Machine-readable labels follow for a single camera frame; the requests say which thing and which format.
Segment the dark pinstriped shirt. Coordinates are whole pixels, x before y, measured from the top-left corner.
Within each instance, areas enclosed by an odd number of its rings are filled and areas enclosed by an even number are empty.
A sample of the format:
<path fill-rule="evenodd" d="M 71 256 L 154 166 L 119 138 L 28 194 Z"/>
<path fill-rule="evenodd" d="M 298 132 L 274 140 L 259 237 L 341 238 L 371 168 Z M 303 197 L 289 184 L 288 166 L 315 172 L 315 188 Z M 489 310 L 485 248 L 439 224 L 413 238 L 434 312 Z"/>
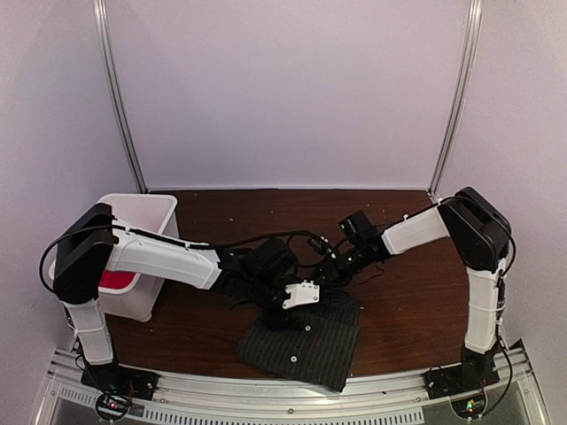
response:
<path fill-rule="evenodd" d="M 322 301 L 289 310 L 302 320 L 298 331 L 270 331 L 259 315 L 237 344 L 237 358 L 288 380 L 342 392 L 353 363 L 360 301 L 346 289 L 323 290 Z"/>

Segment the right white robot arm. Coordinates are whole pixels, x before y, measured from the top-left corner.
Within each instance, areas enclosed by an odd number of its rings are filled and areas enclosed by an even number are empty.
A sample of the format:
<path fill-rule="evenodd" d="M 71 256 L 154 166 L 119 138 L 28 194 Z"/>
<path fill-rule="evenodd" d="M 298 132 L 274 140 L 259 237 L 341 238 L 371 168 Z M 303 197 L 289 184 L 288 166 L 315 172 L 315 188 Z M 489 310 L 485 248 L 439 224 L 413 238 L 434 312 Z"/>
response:
<path fill-rule="evenodd" d="M 460 390 L 474 390 L 488 376 L 488 356 L 499 344 L 506 306 L 506 276 L 516 259 L 509 221 L 472 187 L 438 201 L 380 230 L 364 212 L 341 221 L 351 247 L 333 248 L 318 263 L 310 280 L 321 287 L 342 287 L 373 263 L 384 263 L 416 247 L 448 238 L 465 265 L 469 282 L 468 325 L 462 356 L 454 371 Z"/>

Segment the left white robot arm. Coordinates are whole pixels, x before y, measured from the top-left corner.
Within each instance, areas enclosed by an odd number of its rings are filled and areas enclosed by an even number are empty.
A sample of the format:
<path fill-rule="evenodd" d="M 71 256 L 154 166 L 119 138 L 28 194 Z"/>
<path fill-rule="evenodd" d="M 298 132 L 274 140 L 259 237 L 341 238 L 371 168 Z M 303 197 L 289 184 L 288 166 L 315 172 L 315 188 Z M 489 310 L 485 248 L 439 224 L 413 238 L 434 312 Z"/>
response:
<path fill-rule="evenodd" d="M 116 363 L 112 338 L 99 303 L 106 272 L 149 275 L 227 294 L 270 312 L 282 313 L 318 302 L 319 290 L 301 281 L 297 259 L 282 234 L 250 241 L 209 244 L 135 228 L 113 215 L 110 205 L 93 205 L 46 249 L 55 254 L 53 276 L 43 286 L 70 313 L 94 380 L 109 393 L 127 386 Z"/>

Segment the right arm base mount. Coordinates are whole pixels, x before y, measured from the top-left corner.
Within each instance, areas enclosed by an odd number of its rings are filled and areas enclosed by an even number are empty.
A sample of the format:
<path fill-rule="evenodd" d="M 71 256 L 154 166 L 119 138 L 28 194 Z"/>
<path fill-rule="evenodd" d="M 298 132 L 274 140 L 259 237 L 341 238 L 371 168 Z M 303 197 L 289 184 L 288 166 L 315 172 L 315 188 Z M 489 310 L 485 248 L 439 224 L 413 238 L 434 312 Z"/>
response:
<path fill-rule="evenodd" d="M 454 366 L 433 366 L 423 374 L 429 399 L 451 397 L 481 390 L 500 380 L 495 368 L 496 350 L 480 354 L 466 347 L 461 349 L 461 361 Z"/>

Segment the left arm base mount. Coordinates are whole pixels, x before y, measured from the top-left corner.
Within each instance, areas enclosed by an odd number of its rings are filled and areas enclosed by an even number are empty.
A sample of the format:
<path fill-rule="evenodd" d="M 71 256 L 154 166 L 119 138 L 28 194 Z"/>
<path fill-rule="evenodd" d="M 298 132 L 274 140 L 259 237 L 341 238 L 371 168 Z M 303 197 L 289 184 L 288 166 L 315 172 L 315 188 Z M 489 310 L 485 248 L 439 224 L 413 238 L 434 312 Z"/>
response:
<path fill-rule="evenodd" d="M 93 366 L 87 360 L 83 363 L 83 385 L 124 398 L 153 399 L 159 380 L 156 373 L 121 366 L 116 359 L 99 366 Z"/>

